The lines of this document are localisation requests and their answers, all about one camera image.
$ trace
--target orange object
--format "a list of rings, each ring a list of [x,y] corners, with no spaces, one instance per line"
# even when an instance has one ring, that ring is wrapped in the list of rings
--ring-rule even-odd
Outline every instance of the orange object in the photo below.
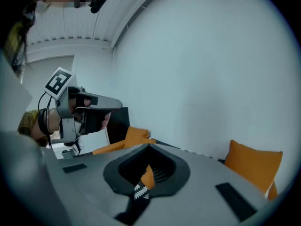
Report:
[[[255,150],[231,140],[225,166],[256,185],[265,194],[274,181],[282,154],[283,152]]]
[[[275,182],[273,182],[271,188],[269,189],[268,199],[272,200],[278,196],[277,188]]]
[[[113,152],[116,150],[129,148],[139,144],[156,143],[156,140],[148,139],[147,138],[148,135],[149,135],[148,130],[138,129],[130,126],[127,129],[127,136],[125,140],[98,148],[93,151],[93,155]],[[149,190],[151,190],[155,186],[154,174],[150,165],[148,165],[146,169],[146,173],[141,177],[141,181]]]
[[[148,130],[138,129],[130,126],[127,129],[127,136],[125,140],[98,148],[93,151],[93,155],[109,153],[109,152],[113,152],[124,148],[129,148],[139,144],[156,143],[156,140],[147,138],[148,134],[149,134]]]

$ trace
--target person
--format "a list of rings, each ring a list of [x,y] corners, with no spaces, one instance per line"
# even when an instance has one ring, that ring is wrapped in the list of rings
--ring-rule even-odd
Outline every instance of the person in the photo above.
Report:
[[[23,61],[25,60],[25,64],[27,63],[26,38],[30,28],[35,23],[35,12],[37,6],[39,6],[39,4],[45,3],[47,4],[45,6],[46,8],[51,5],[62,7],[70,7],[70,5],[73,5],[74,7],[78,7],[80,3],[86,1],[91,0],[32,0],[32,2],[22,10],[22,13],[18,17],[18,21],[16,21],[16,23],[11,28],[3,46],[4,56],[8,63],[11,65],[17,77],[20,77],[22,74]],[[76,99],[69,100],[69,109],[71,113],[74,113],[75,104]],[[91,101],[85,99],[84,104],[85,106],[90,106]],[[47,136],[41,131],[39,127],[38,115],[38,110],[25,112],[18,127],[18,132],[23,135],[32,137],[40,146],[46,146],[48,143]],[[105,118],[100,119],[103,120],[101,129],[104,129],[107,126],[109,119],[109,114],[106,115]],[[49,133],[53,133],[59,130],[59,122],[60,117],[56,108],[50,109],[48,119]]]

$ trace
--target orange chair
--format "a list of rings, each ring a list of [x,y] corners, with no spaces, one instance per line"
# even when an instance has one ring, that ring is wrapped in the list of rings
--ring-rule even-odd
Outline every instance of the orange chair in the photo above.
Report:
[[[93,155],[109,153],[139,144],[156,143],[156,140],[148,139],[148,135],[148,130],[138,129],[130,126],[127,129],[127,136],[125,140],[98,148],[93,151]],[[150,166],[146,168],[146,173],[141,177],[141,181],[150,190],[155,186],[154,175]]]

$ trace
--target black pad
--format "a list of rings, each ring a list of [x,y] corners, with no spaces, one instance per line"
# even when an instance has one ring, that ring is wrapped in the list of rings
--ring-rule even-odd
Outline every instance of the black pad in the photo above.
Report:
[[[70,172],[74,172],[74,171],[84,169],[86,167],[87,166],[85,164],[81,163],[81,164],[65,167],[65,168],[63,168],[63,170],[64,170],[65,173],[70,173]]]
[[[256,210],[229,183],[215,186],[240,222],[256,213]]]

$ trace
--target wire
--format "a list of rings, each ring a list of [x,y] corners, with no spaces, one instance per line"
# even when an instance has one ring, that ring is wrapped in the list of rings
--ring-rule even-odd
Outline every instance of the wire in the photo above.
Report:
[[[51,102],[52,96],[50,96],[48,105],[46,107],[46,128],[47,128],[47,140],[48,140],[48,144],[49,144],[49,148],[52,149],[52,145],[51,145],[51,140],[50,140],[50,134],[49,134],[49,107],[50,107],[50,102]]]
[[[40,102],[41,102],[41,99],[43,98],[43,96],[46,94],[46,92],[44,92],[44,94],[40,97],[39,99],[39,103],[38,103],[38,111],[39,111],[39,116],[40,116]]]
[[[72,146],[73,150],[79,155],[79,152],[75,150],[74,146]]]
[[[79,138],[77,138],[77,140],[75,140],[74,142],[73,142],[73,145],[72,145],[72,148],[74,149],[74,145],[76,146],[76,148],[77,148],[77,152],[78,152],[78,155],[80,154],[80,151],[81,151],[81,148],[80,148],[80,146],[79,146]]]

